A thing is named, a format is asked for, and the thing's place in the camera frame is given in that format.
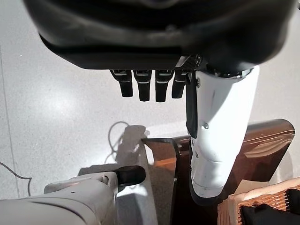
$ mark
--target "screw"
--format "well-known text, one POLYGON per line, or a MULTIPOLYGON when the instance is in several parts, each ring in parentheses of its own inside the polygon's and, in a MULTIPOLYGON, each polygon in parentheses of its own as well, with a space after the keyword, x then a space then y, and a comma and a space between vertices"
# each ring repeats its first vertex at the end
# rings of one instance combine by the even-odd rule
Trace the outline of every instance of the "screw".
POLYGON ((208 129, 208 123, 203 123, 202 126, 203 126, 205 129, 208 129))
POLYGON ((197 79, 197 88, 200 88, 200 86, 201 86, 201 82, 200 82, 200 79, 198 78, 197 79))

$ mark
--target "dark wooden surface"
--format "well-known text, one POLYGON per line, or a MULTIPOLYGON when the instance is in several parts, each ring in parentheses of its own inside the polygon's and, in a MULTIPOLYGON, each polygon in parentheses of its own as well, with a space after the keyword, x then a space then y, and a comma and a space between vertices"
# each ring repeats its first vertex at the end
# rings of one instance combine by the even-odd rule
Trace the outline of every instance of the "dark wooden surface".
MULTIPOLYGON (((169 165, 169 170, 173 168, 175 177, 170 224, 216 225, 218 203, 233 194, 242 180, 269 181, 287 151, 294 134, 293 126, 286 120, 271 120, 249 125, 241 151, 236 158, 220 199, 214 205, 206 207, 195 204, 189 191, 189 137, 176 138, 174 139, 176 143, 170 139, 147 139, 146 144, 169 142, 174 146, 173 149, 177 156, 176 163, 173 162, 169 165)), ((152 150, 154 155, 159 155, 161 151, 158 146, 152 150)), ((168 224, 165 222, 166 220, 158 220, 159 224, 168 224)))

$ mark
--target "black cable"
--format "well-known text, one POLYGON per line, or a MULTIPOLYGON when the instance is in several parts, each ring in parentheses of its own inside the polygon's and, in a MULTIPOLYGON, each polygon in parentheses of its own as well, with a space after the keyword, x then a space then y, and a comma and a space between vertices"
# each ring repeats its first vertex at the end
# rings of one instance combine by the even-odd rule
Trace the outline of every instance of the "black cable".
POLYGON ((32 180, 32 177, 22 177, 18 174, 16 174, 12 169, 10 169, 7 165, 5 165, 4 163, 0 162, 0 165, 4 166, 8 171, 10 171, 14 176, 16 176, 17 178, 23 179, 23 180, 29 180, 28 181, 28 186, 27 186, 27 191, 28 191, 28 196, 30 197, 30 183, 32 180))

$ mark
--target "speckled floor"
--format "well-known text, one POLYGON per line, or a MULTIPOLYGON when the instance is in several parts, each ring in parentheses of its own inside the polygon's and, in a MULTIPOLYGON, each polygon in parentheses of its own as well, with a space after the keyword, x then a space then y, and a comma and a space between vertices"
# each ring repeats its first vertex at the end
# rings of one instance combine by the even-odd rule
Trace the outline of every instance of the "speckled floor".
MULTIPOLYGON (((296 128, 274 182, 300 176, 299 40, 297 11, 283 51, 261 67, 251 117, 252 121, 284 118, 296 128), (292 164, 293 171, 286 164, 292 164)), ((167 101, 156 103, 152 86, 150 102, 142 103, 136 84, 134 97, 122 98, 108 71, 83 70, 50 52, 20 0, 0 2, 0 59, 0 161, 22 176, 33 177, 33 195, 41 194, 46 184, 74 177, 92 165, 147 167, 141 137, 187 133, 184 98, 171 99, 169 90, 167 101), (119 121, 129 127, 115 124, 119 121), (126 142, 118 145, 124 131, 126 142), (111 154, 110 143, 118 154, 111 154)), ((0 178, 0 199, 27 196, 26 180, 15 179, 3 167, 0 178)), ((157 223, 149 178, 121 196, 119 206, 128 209, 122 216, 140 220, 124 219, 120 224, 157 223)))

